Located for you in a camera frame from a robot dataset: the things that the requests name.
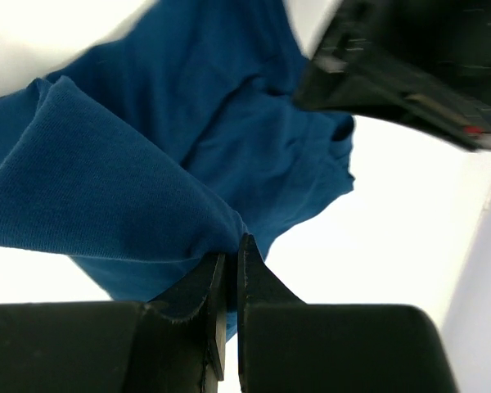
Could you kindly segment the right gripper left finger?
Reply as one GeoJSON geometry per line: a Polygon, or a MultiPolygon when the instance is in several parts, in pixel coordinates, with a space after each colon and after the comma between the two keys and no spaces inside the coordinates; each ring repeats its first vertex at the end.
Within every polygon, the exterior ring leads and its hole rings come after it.
{"type": "Polygon", "coordinates": [[[0,305],[0,392],[215,392],[226,342],[225,258],[135,301],[0,305]]]}

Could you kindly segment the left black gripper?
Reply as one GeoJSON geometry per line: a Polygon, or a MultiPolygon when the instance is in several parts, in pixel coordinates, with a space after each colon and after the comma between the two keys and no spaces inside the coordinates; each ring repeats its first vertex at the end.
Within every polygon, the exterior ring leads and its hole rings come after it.
{"type": "Polygon", "coordinates": [[[294,95],[491,151],[491,1],[342,1],[294,95]]]}

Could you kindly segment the blue t shirt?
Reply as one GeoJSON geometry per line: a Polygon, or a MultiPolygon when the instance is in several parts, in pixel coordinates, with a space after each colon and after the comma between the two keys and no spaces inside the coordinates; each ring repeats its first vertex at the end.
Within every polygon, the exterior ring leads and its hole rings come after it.
{"type": "Polygon", "coordinates": [[[0,97],[0,246],[139,301],[247,233],[266,255],[353,188],[353,118],[292,103],[305,65],[282,1],[156,3],[0,97]]]}

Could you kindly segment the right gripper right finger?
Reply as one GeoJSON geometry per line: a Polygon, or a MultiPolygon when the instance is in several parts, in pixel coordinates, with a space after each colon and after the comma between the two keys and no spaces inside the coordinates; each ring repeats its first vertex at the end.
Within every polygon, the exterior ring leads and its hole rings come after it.
{"type": "Polygon", "coordinates": [[[311,305],[245,235],[237,260],[241,390],[456,392],[438,330],[411,305],[311,305]]]}

